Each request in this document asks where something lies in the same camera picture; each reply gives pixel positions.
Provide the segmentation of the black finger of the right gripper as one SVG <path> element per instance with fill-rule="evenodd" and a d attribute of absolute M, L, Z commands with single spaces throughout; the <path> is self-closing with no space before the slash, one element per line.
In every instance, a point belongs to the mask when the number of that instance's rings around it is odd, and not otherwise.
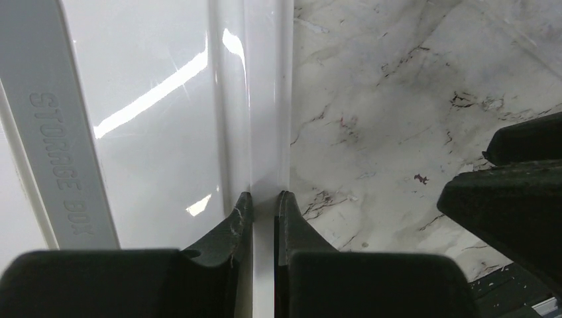
<path fill-rule="evenodd" d="M 437 208 L 561 297 L 561 161 L 459 174 Z"/>

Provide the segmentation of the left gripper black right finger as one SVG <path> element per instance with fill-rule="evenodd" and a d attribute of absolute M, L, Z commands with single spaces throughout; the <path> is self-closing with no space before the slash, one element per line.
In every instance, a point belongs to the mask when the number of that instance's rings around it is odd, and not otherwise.
<path fill-rule="evenodd" d="M 340 252 L 303 217 L 296 196 L 275 212 L 276 317 L 479 317 L 469 283 L 435 254 Z"/>

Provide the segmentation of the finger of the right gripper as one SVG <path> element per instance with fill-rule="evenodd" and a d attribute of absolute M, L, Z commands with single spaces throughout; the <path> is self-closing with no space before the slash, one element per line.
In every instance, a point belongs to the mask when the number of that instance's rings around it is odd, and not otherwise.
<path fill-rule="evenodd" d="M 561 159 L 561 113 L 510 125 L 496 131 L 482 153 L 495 166 Z"/>

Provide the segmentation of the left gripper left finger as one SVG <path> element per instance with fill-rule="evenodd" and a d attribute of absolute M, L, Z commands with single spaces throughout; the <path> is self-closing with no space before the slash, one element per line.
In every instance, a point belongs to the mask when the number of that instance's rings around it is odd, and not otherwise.
<path fill-rule="evenodd" d="M 1 277 L 2 317 L 233 317 L 250 193 L 189 247 L 35 251 Z"/>

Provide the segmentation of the white bin lid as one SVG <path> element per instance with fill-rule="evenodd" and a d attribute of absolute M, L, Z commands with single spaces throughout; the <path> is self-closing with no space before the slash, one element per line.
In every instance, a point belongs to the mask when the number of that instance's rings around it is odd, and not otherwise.
<path fill-rule="evenodd" d="M 2 1 L 1 126 L 51 250 L 183 250 L 243 192 L 233 317 L 273 317 L 292 1 Z"/>

